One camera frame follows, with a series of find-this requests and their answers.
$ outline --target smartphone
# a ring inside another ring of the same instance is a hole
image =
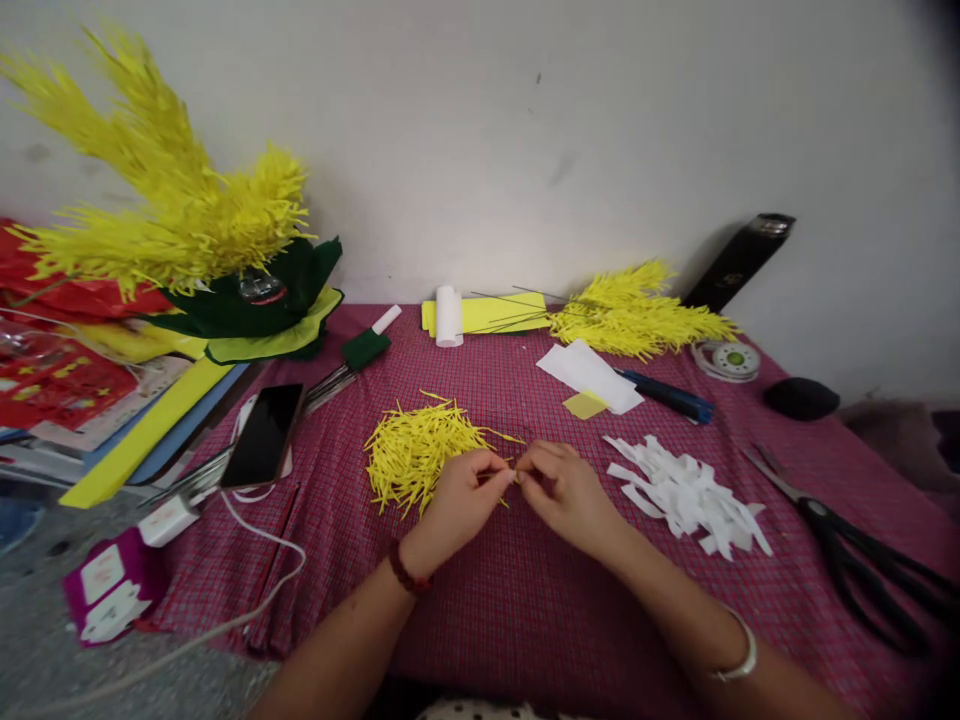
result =
[[[220,478],[221,488],[259,487],[280,478],[302,403],[302,383],[260,391]]]

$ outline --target yellow paper fringe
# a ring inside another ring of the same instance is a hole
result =
[[[97,67],[123,96],[108,117],[58,63],[9,52],[0,54],[0,75],[23,92],[21,109],[109,164],[144,204],[117,213],[67,207],[57,213],[67,224],[19,228],[24,249],[40,255],[35,279],[63,272],[116,280],[128,298],[143,282],[192,295],[198,282],[262,269],[293,236],[313,237],[298,230],[307,215],[299,160],[268,143],[249,172],[217,173],[143,38],[116,26],[105,39],[83,31]]]
[[[597,275],[573,296],[566,312],[550,316],[550,334],[565,343],[579,338],[594,350],[644,360],[700,340],[736,339],[732,321],[661,294],[674,276],[660,260]]]
[[[498,435],[510,442],[523,440],[486,427],[476,427],[455,400],[420,391],[440,400],[412,412],[404,412],[397,401],[396,410],[388,410],[363,449],[370,453],[367,474],[373,488],[373,502],[380,504],[382,515],[392,500],[405,508],[403,517],[419,504],[420,514],[433,499],[433,490],[444,463],[452,457],[477,448],[494,449],[484,433]]]

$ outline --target hand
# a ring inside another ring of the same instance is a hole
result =
[[[481,484],[477,475],[495,474]],[[514,472],[490,450],[471,450],[447,460],[423,519],[400,543],[400,560],[415,578],[427,578],[476,537]]]
[[[566,443],[531,443],[517,461],[517,481],[523,497],[551,530],[597,560],[630,528],[590,463]]]

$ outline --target scissors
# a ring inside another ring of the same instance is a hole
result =
[[[877,572],[953,632],[960,631],[960,590],[956,586],[927,566],[851,525],[816,498],[789,485],[783,480],[783,468],[776,459],[761,446],[755,447],[763,460],[743,448],[740,452],[796,506],[820,545],[837,594],[850,614],[870,633],[906,657],[922,657],[931,650],[926,633],[890,596]],[[841,541],[846,541],[873,567],[854,555]],[[863,609],[848,580],[859,590],[860,596],[870,602],[874,612],[868,614]],[[874,617],[882,618],[887,627],[881,627]]]

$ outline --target wrist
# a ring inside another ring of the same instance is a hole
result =
[[[417,525],[400,541],[400,562],[410,576],[416,580],[431,577],[446,561],[437,552],[436,543]]]
[[[605,533],[596,560],[615,575],[642,563],[656,549],[643,534],[626,520],[612,524]]]

